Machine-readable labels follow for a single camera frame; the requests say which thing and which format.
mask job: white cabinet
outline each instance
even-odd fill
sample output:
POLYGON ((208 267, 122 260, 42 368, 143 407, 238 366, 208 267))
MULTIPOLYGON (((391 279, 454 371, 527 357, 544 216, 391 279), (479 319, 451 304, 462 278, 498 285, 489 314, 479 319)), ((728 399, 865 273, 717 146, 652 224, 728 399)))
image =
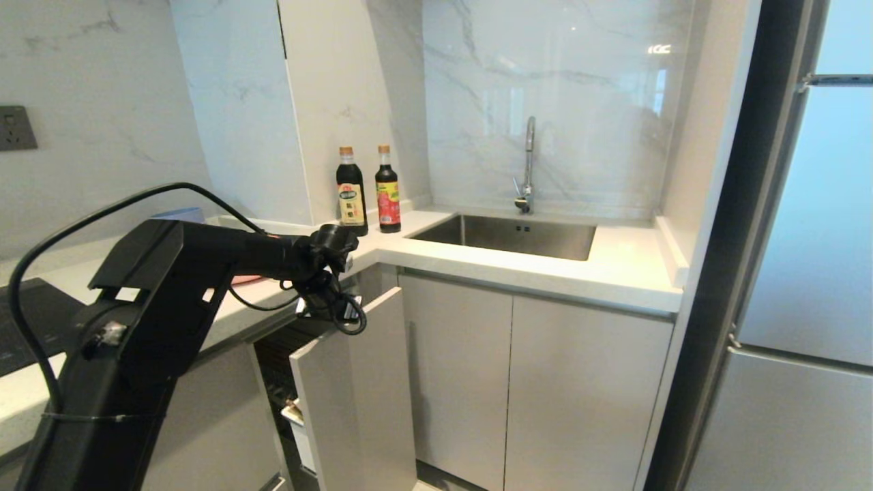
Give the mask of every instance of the white cabinet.
POLYGON ((516 296, 505 491, 633 489, 671 330, 516 296))
POLYGON ((401 275, 416 456, 503 489, 512 296, 401 275))
POLYGON ((250 350, 237 346, 179 379, 144 491, 254 491, 285 474, 250 350))
POLYGON ((410 491, 416 456, 400 288, 364 310, 363 333, 331 328, 291 355, 315 471, 321 491, 410 491))

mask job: red label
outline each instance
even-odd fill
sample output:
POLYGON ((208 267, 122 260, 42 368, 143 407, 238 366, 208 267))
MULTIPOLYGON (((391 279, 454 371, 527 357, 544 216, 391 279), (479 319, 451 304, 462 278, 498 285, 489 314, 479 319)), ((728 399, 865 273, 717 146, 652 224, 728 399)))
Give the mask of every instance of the red label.
POLYGON ((376 183, 376 199, 379 204, 379 223, 400 223, 400 188, 397 183, 376 183))

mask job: open cabinet door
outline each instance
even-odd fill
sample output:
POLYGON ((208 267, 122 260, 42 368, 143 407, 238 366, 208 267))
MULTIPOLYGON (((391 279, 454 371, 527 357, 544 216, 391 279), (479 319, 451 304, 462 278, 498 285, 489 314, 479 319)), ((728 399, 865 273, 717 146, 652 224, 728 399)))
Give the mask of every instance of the open cabinet door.
POLYGON ((416 449, 401 289, 364 310, 360 335, 331 329, 291 355, 319 486, 410 491, 416 449))

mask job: refrigerator door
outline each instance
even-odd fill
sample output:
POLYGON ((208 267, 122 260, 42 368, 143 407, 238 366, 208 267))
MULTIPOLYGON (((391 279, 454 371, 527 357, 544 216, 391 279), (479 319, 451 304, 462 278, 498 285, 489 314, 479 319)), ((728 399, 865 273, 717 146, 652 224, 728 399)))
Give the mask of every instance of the refrigerator door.
POLYGON ((873 2, 830 0, 816 73, 873 73, 873 2))
POLYGON ((686 489, 873 489, 873 376, 749 355, 727 371, 686 489))
POLYGON ((873 88, 810 91, 739 340, 873 365, 873 88))

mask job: white countertop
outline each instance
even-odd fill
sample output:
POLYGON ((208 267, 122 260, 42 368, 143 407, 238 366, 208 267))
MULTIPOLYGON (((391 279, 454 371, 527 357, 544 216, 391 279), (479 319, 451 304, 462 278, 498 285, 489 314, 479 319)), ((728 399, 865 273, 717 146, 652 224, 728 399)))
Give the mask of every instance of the white countertop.
MULTIPOLYGON (((348 274, 381 262, 630 309, 665 313, 679 310, 683 291, 670 284, 658 245, 659 231, 655 228, 600 225, 587 261, 407 239, 452 216, 454 213, 443 211, 408 211, 403 214, 402 231, 393 234, 380 233, 379 225, 373 225, 352 253, 354 263, 348 274)), ((274 222, 258 224, 269 232, 281 234, 308 234, 317 228, 274 222)), ((39 276, 77 300, 91 303, 97 293, 86 286, 101 262, 102 259, 89 260, 39 276)), ((236 290, 247 301, 260 305, 279 303, 289 295, 273 280, 242 285, 236 290)), ((274 316, 290 318, 291 313, 288 309, 276 313, 251 310, 228 295, 218 309, 203 349, 215 347, 274 316)), ((64 355, 52 358, 55 371, 63 361, 64 355)), ((48 392, 38 367, 31 365, 0 377, 0 394, 3 394, 0 398, 2 455, 32 437, 48 392)))

